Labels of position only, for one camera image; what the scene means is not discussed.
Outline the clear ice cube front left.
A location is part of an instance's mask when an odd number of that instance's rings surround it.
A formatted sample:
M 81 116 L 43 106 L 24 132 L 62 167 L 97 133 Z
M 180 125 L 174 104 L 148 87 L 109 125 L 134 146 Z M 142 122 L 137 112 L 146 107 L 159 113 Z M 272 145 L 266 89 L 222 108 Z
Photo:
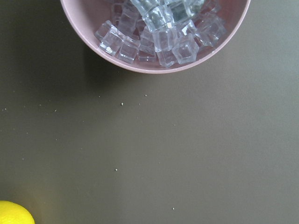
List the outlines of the clear ice cube front left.
M 118 59 L 132 64 L 139 52 L 140 44 L 140 40 L 135 40 L 129 36 L 126 36 L 119 50 L 119 54 L 117 56 Z

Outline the clear ice cube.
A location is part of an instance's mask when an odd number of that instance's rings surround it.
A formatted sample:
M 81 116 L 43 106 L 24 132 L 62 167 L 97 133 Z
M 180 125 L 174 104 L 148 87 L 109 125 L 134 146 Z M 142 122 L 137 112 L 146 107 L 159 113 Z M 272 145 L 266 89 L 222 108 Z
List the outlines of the clear ice cube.
M 99 48 L 111 56 L 115 56 L 126 36 L 119 31 L 115 26 L 112 26 L 102 38 Z
M 139 52 L 140 44 L 140 40 L 135 40 L 129 36 L 126 36 L 119 50 L 119 54 L 117 56 L 118 59 L 132 64 Z
M 191 33 L 178 38 L 177 44 L 173 47 L 178 64 L 193 63 L 196 61 L 199 46 Z

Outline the clear ice cube front right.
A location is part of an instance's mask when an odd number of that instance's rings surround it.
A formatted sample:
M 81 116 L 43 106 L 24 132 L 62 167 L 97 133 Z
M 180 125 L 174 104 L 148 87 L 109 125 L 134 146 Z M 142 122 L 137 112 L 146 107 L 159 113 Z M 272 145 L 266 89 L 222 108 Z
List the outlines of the clear ice cube front right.
M 178 64 L 193 63 L 196 61 L 199 46 L 191 33 L 178 38 L 177 44 L 173 47 Z

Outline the pink bowl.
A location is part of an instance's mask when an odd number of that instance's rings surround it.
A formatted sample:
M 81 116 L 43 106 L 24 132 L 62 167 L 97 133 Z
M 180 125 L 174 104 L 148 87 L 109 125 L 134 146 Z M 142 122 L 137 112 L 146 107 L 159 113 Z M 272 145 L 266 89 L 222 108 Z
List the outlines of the pink bowl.
M 64 13 L 72 28 L 81 40 L 94 51 L 107 64 L 114 64 L 120 68 L 145 74 L 167 74 L 197 66 L 217 54 L 235 35 L 241 26 L 250 6 L 249 0 L 221 0 L 221 10 L 218 16 L 225 20 L 226 34 L 222 36 L 215 47 L 207 48 L 198 53 L 197 59 L 189 64 L 175 64 L 169 68 L 160 66 L 158 62 L 140 62 L 135 60 L 132 64 L 126 63 L 102 51 L 94 32 L 100 25 L 109 19 L 111 13 L 109 3 L 105 0 L 63 0 L 61 1 Z

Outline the yellow lemon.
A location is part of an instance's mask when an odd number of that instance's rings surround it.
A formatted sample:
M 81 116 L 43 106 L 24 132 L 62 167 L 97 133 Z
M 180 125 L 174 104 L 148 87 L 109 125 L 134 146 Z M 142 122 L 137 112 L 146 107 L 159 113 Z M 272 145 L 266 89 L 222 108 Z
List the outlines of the yellow lemon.
M 10 201 L 0 202 L 1 224 L 34 224 L 31 213 L 21 205 Z

